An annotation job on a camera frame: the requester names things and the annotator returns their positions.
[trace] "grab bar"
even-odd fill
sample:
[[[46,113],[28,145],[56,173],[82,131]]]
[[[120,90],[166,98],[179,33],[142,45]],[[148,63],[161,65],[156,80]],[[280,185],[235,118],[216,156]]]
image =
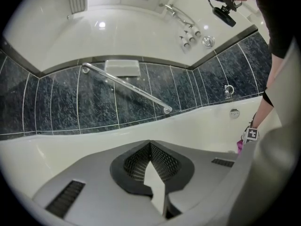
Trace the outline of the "grab bar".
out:
[[[136,86],[134,86],[134,85],[132,85],[132,84],[130,84],[130,83],[128,83],[128,82],[126,82],[126,81],[118,78],[118,77],[115,77],[115,76],[113,76],[111,74],[108,74],[106,71],[104,71],[102,69],[99,69],[99,68],[97,68],[94,65],[91,65],[89,63],[83,63],[83,67],[85,67],[85,68],[83,68],[83,73],[88,73],[90,70],[92,70],[94,72],[97,72],[97,73],[103,75],[104,77],[107,77],[108,79],[110,79],[110,80],[112,80],[112,81],[114,81],[114,82],[116,82],[116,83],[118,83],[120,85],[123,85],[124,87],[127,87],[128,89],[130,89],[130,90],[132,90],[132,91],[134,91],[134,92],[136,92],[136,93],[144,96],[145,98],[148,98],[148,99],[152,100],[153,102],[155,102],[155,103],[163,106],[165,114],[169,114],[173,110],[170,106],[168,106],[167,104],[165,104],[162,100],[160,100],[160,99],[152,96],[151,94],[145,92],[144,90],[139,89]]]

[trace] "tiled wall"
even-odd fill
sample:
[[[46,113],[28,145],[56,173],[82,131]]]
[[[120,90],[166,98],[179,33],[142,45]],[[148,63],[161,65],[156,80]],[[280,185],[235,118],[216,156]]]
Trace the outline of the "tiled wall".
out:
[[[80,66],[38,79],[0,54],[0,139],[32,134],[76,135],[102,132],[157,121],[197,107],[259,96],[265,89],[271,56],[254,33],[211,58],[186,70],[168,65],[140,63],[140,77],[121,77],[173,108],[89,72]],[[103,69],[104,64],[95,64]],[[224,85],[235,93],[226,100]]]

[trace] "recessed light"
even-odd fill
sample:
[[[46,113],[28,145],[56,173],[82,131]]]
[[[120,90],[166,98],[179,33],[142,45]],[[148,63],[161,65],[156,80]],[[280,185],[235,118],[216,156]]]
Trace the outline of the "recessed light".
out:
[[[100,23],[99,23],[99,27],[100,27],[100,28],[105,28],[105,22],[100,22]]]

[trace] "black elbow band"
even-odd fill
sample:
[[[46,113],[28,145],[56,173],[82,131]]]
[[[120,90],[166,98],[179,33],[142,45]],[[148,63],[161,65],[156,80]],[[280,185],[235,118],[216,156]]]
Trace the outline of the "black elbow band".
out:
[[[272,104],[272,102],[270,101],[270,99],[269,99],[267,93],[265,93],[265,91],[264,91],[264,93],[262,94],[262,98],[263,98],[266,102],[268,102],[272,107],[274,107],[273,104]]]

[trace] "faucet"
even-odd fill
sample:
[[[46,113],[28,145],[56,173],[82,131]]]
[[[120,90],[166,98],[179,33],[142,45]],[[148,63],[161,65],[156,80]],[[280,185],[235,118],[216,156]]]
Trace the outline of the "faucet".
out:
[[[225,88],[226,99],[231,99],[231,95],[233,95],[234,93],[234,87],[232,85],[225,85],[224,88]]]

